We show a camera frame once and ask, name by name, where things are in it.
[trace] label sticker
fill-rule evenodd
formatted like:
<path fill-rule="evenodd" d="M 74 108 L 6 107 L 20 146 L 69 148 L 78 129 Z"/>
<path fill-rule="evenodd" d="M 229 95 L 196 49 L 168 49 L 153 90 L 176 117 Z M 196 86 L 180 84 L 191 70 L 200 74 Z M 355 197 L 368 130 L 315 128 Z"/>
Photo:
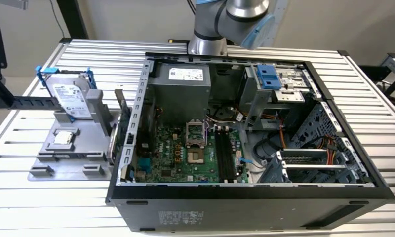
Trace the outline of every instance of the label sticker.
<path fill-rule="evenodd" d="M 203 221 L 203 211 L 160 211 L 158 221 L 161 225 L 200 225 Z"/>
<path fill-rule="evenodd" d="M 168 79 L 203 81 L 203 69 L 172 68 L 169 69 Z"/>
<path fill-rule="evenodd" d="M 236 121 L 241 122 L 243 120 L 243 114 L 239 112 L 237 116 L 236 116 Z"/>
<path fill-rule="evenodd" d="M 74 85 L 53 84 L 54 96 L 65 112 L 74 118 L 89 118 L 90 112 L 81 89 Z"/>

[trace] motherboard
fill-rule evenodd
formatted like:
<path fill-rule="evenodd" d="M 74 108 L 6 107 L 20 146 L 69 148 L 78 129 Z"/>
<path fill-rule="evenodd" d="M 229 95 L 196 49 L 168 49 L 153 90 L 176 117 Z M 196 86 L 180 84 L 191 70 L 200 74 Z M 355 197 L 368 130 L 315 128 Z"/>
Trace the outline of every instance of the motherboard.
<path fill-rule="evenodd" d="M 153 139 L 152 157 L 138 158 L 136 182 L 248 182 L 236 130 L 216 131 L 204 125 L 199 127 L 199 122 L 187 126 L 160 125 Z"/>

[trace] ram slot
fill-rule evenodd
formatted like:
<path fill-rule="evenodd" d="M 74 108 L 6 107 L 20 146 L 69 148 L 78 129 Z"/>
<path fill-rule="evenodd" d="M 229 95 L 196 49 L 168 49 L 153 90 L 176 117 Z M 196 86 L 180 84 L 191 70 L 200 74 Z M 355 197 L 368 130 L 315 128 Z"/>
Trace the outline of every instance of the ram slot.
<path fill-rule="evenodd" d="M 224 183 L 225 180 L 228 183 L 232 183 L 235 179 L 235 166 L 227 131 L 215 131 L 215 149 L 220 183 Z"/>

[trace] aluminum slotted table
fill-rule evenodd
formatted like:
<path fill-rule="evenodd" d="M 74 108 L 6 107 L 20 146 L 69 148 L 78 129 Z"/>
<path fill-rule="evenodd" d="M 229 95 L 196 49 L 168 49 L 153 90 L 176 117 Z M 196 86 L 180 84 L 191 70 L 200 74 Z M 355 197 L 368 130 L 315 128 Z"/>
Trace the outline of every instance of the aluminum slotted table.
<path fill-rule="evenodd" d="M 45 67 L 90 67 L 104 103 L 117 108 L 113 89 L 132 103 L 144 53 L 185 54 L 185 44 L 73 39 L 57 46 Z M 360 143 L 395 194 L 395 108 L 352 59 L 336 51 L 229 46 L 232 57 L 311 61 Z M 25 96 L 46 96 L 33 80 Z M 130 233 L 106 207 L 106 181 L 29 182 L 28 170 L 53 123 L 49 111 L 12 111 L 0 126 L 0 236 L 142 236 Z M 164 236 L 351 236 L 395 237 L 395 202 L 331 231 L 152 233 Z"/>

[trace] green circuit board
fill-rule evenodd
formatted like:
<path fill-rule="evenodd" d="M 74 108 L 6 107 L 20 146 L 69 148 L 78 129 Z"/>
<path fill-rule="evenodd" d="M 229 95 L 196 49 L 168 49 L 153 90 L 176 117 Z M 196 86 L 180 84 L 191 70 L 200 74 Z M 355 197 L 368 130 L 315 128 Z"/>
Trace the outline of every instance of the green circuit board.
<path fill-rule="evenodd" d="M 235 150 L 241 151 L 240 138 L 237 131 L 228 133 L 231 146 Z M 167 127 L 160 126 L 156 132 L 153 142 L 153 153 L 150 158 L 150 172 L 145 174 L 144 180 L 138 182 L 146 183 L 172 183 L 172 182 L 193 182 L 193 183 L 219 183 L 217 159 L 213 131 L 207 133 L 207 145 L 204 149 L 185 147 L 185 126 Z M 197 154 L 191 156 L 195 151 L 203 152 L 203 159 L 197 159 Z M 236 169 L 236 152 L 231 153 L 233 166 Z M 236 177 L 239 183 L 247 183 L 247 171 L 244 164 L 243 174 Z"/>

